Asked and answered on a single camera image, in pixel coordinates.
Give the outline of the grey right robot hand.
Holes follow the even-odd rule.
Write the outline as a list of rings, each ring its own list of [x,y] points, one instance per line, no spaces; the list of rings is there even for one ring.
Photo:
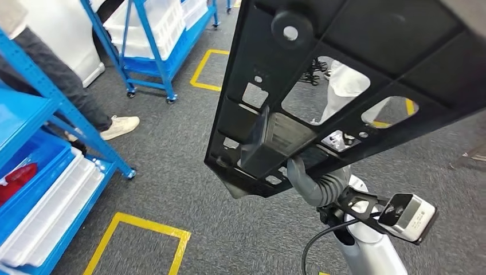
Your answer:
[[[322,207],[324,194],[321,186],[307,173],[300,157],[287,160],[287,177],[293,188],[313,207]]]

